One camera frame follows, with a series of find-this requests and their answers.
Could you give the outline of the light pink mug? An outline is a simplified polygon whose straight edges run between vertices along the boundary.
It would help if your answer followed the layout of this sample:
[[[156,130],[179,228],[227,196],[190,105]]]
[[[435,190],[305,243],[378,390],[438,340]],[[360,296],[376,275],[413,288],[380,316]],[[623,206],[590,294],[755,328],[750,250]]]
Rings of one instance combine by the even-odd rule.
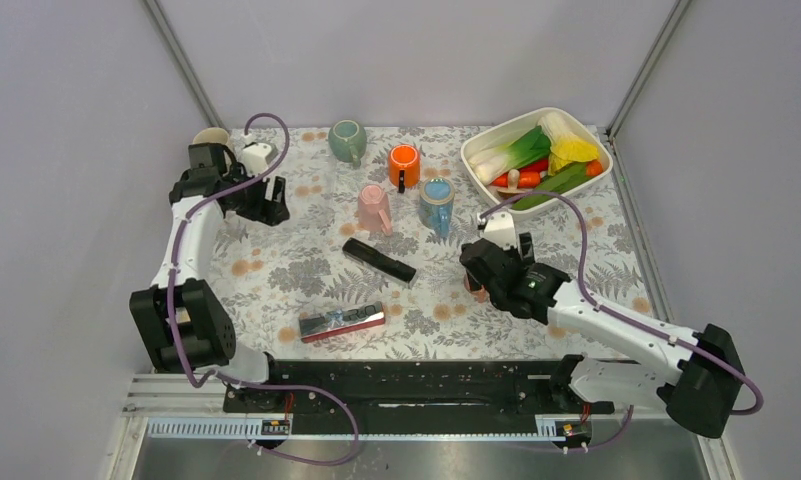
[[[389,198],[379,185],[366,185],[358,195],[358,215],[362,227],[373,233],[393,234]]]

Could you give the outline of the cream ceramic mug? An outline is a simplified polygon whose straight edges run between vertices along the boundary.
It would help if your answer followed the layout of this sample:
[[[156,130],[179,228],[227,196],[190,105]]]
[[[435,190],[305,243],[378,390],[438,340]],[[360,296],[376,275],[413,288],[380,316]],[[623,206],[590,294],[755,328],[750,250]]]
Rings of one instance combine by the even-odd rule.
[[[226,145],[230,149],[233,148],[233,142],[230,133],[226,129],[219,127],[210,127],[201,130],[193,137],[191,142],[192,145],[204,143],[222,144]]]

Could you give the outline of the black rectangular box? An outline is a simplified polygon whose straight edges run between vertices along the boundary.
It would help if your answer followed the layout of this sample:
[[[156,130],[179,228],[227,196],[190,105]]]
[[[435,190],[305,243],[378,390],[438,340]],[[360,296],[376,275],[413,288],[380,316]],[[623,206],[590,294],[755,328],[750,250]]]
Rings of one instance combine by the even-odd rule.
[[[355,238],[348,239],[343,244],[342,252],[346,257],[379,272],[405,287],[411,287],[416,279],[417,270],[414,267],[394,259]]]

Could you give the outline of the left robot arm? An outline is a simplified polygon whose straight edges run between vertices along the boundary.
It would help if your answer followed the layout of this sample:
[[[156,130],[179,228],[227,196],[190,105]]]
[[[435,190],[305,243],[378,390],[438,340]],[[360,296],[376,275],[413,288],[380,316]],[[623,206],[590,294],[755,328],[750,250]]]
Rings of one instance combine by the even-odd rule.
[[[168,195],[172,228],[161,267],[129,300],[160,373],[223,367],[237,357],[232,320],[206,279],[226,214],[267,226],[290,217],[285,178],[266,174],[277,157],[273,145],[253,142],[235,155],[225,144],[195,143],[188,153],[190,166]]]

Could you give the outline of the green ceramic mug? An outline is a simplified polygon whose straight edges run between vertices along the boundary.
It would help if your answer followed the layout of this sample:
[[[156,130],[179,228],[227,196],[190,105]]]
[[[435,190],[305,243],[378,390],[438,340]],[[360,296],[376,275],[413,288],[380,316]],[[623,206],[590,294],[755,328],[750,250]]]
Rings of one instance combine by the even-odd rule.
[[[365,129],[354,120],[336,122],[328,133],[328,144],[334,157],[352,168],[361,167],[367,147]]]

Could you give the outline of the wooden toy mushroom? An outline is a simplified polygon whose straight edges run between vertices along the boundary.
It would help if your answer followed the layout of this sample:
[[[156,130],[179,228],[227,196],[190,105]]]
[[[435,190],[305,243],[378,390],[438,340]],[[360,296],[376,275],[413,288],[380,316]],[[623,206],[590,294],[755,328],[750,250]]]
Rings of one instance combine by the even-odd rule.
[[[508,199],[526,192],[526,189],[521,189],[519,184],[520,172],[517,169],[513,169],[506,174],[505,185],[497,186],[495,190],[503,199]]]

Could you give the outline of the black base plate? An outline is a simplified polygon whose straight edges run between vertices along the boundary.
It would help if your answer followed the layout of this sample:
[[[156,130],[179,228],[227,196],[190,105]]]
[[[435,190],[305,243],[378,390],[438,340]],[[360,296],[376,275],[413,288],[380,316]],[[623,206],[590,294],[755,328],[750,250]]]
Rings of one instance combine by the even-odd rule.
[[[273,360],[270,390],[228,386],[230,414],[280,414],[295,435],[535,434],[537,416],[612,414],[565,390],[554,360]]]

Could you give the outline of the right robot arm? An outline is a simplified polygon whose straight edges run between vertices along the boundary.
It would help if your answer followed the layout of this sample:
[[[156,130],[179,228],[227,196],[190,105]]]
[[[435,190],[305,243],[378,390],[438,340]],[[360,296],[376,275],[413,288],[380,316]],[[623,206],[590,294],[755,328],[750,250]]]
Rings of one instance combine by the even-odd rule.
[[[463,245],[459,262],[471,289],[486,291],[496,309],[574,329],[625,355],[623,361],[564,356],[549,379],[559,410],[599,402],[641,406],[664,411],[702,437],[723,435],[743,385],[726,330],[710,324],[697,332],[606,307],[567,273],[486,239]]]

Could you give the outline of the orange toy carrot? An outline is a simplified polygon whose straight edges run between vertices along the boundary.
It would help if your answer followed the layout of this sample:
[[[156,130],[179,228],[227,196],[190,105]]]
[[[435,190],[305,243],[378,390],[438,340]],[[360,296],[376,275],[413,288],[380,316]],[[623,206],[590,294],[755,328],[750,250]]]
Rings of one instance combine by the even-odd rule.
[[[518,169],[518,174],[512,171],[504,173],[494,179],[491,186],[500,189],[529,189],[537,187],[547,176],[549,161],[547,158],[536,161],[528,166]],[[592,160],[585,163],[583,170],[589,178],[596,177],[605,171],[603,164],[599,160]]]

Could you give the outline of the salmon pink printed mug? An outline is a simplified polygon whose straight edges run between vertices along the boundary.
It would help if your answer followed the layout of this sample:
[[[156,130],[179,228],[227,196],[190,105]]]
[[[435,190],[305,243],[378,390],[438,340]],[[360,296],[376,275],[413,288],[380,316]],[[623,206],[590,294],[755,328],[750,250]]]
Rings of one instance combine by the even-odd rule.
[[[478,303],[485,303],[488,301],[488,292],[486,289],[468,275],[464,277],[464,287]]]

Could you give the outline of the white plastic basin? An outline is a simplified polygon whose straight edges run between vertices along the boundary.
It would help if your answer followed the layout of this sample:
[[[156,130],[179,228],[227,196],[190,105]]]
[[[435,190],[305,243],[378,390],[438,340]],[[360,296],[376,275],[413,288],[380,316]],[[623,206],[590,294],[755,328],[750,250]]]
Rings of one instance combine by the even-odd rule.
[[[564,195],[566,197],[572,197],[584,190],[588,187],[597,184],[600,180],[607,177],[612,172],[612,168],[614,166],[614,160],[606,147],[604,147],[600,140],[596,137],[595,133],[593,133],[586,125],[578,121],[573,115],[570,113],[555,107],[543,107],[529,113],[520,115],[516,118],[511,120],[507,120],[501,124],[498,124],[494,127],[490,127],[475,136],[471,137],[470,139],[466,140],[461,148],[460,148],[460,157],[462,165],[464,166],[466,172],[468,173],[472,185],[479,191],[479,193],[483,196],[485,201],[491,205],[497,205],[507,199],[503,199],[495,190],[496,187],[491,186],[491,183],[486,185],[481,183],[477,177],[473,174],[471,167],[468,164],[468,159],[477,152],[484,150],[489,147],[493,147],[496,145],[500,145],[503,143],[511,143],[514,140],[520,138],[523,134],[527,131],[531,130],[535,126],[539,126],[537,122],[539,119],[549,112],[558,112],[560,113],[568,122],[570,128],[580,137],[583,139],[591,142],[594,144],[598,149],[599,160],[604,168],[605,171],[596,177],[590,178],[588,181],[584,182],[583,184],[579,185],[576,188],[573,188]],[[535,188],[526,189],[528,191],[535,191]]]

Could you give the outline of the large orange mug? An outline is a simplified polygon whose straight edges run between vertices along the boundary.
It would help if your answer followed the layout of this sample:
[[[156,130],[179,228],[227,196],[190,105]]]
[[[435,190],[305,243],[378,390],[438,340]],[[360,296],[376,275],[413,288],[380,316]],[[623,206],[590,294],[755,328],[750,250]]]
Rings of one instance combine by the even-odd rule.
[[[420,179],[419,150],[410,144],[394,146],[388,154],[388,179],[403,194],[415,187]]]

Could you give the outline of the silver red stapler box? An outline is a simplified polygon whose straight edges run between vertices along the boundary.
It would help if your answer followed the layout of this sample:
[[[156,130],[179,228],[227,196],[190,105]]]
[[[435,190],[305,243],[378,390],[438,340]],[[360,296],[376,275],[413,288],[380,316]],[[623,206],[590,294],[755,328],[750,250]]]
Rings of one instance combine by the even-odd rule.
[[[342,334],[384,325],[385,308],[376,301],[359,307],[336,309],[299,320],[300,340],[313,343]]]

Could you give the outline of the yellow toy cabbage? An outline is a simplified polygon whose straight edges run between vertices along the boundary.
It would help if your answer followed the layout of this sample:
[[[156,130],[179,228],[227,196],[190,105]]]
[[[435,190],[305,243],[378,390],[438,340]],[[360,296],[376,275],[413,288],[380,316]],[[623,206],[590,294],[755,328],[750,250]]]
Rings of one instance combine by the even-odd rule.
[[[570,164],[589,163],[599,158],[597,147],[578,136],[560,113],[549,112],[537,124],[550,140],[547,170],[550,176],[557,175]]]

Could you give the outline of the floral tablecloth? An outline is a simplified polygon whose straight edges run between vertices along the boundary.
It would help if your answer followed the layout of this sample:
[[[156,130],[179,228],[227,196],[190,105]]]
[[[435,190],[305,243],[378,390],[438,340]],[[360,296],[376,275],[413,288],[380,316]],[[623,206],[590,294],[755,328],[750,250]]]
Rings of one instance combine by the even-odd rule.
[[[476,239],[487,204],[460,158],[474,126],[370,127],[366,155],[354,169],[338,162],[324,128],[295,128],[279,168],[290,219],[276,227],[228,215],[215,237],[208,282],[239,341],[280,359],[555,359],[616,352],[573,329],[518,320],[478,303],[464,287],[460,248]],[[399,194],[387,179],[387,155],[416,147],[422,175],[455,187],[450,232],[441,239],[418,216],[416,190]],[[370,184],[388,195],[391,236],[365,230],[358,195]],[[411,287],[342,252],[355,238],[417,270]],[[380,301],[384,325],[303,343],[299,320]]]

